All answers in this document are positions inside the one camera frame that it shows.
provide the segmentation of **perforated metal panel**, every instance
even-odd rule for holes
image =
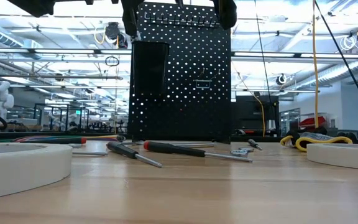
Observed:
[[[228,142],[231,41],[214,9],[147,2],[139,6],[138,17],[142,40],[169,43],[170,55],[162,98],[135,95],[131,88],[129,134],[134,139]]]

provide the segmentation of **table surface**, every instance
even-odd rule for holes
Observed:
[[[88,141],[76,151],[104,151]],[[253,163],[157,154],[163,168],[109,153],[73,156],[71,176],[0,197],[0,223],[358,223],[358,169],[260,143]],[[217,144],[228,154],[244,142]]]

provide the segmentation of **red object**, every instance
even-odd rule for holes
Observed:
[[[326,122],[326,119],[323,116],[318,117],[318,125],[322,125]],[[308,127],[308,126],[314,126],[314,118],[306,118],[303,121],[299,123],[300,127]]]
[[[149,150],[149,142],[148,141],[143,144],[143,148],[146,150]]]

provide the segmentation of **white tape roll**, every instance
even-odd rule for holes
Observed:
[[[308,144],[308,160],[358,168],[358,144]]]
[[[71,147],[0,143],[0,196],[62,180],[71,172]]]

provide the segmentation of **light fixture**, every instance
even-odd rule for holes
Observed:
[[[301,57],[313,57],[313,54],[302,54]],[[358,58],[358,54],[344,54],[345,58]],[[342,58],[340,54],[316,54],[316,58]]]
[[[47,91],[47,90],[44,90],[44,89],[41,89],[41,88],[34,88],[35,90],[38,90],[38,91],[40,91],[40,92],[42,92],[42,93],[50,93],[49,91]]]
[[[5,80],[9,80],[12,82],[17,82],[17,83],[21,83],[21,84],[34,84],[34,82],[32,81],[28,81],[24,78],[17,78],[17,77],[2,77]]]
[[[0,53],[29,53],[29,51],[20,48],[1,48]]]
[[[56,93],[57,96],[63,97],[63,98],[76,98],[76,96],[73,96],[68,93]]]
[[[86,49],[34,49],[34,51],[43,54],[94,54],[93,50]]]
[[[128,54],[132,53],[132,50],[101,50],[102,54]]]
[[[261,53],[261,52],[234,52],[234,56],[244,57],[293,57],[295,54],[288,53]]]

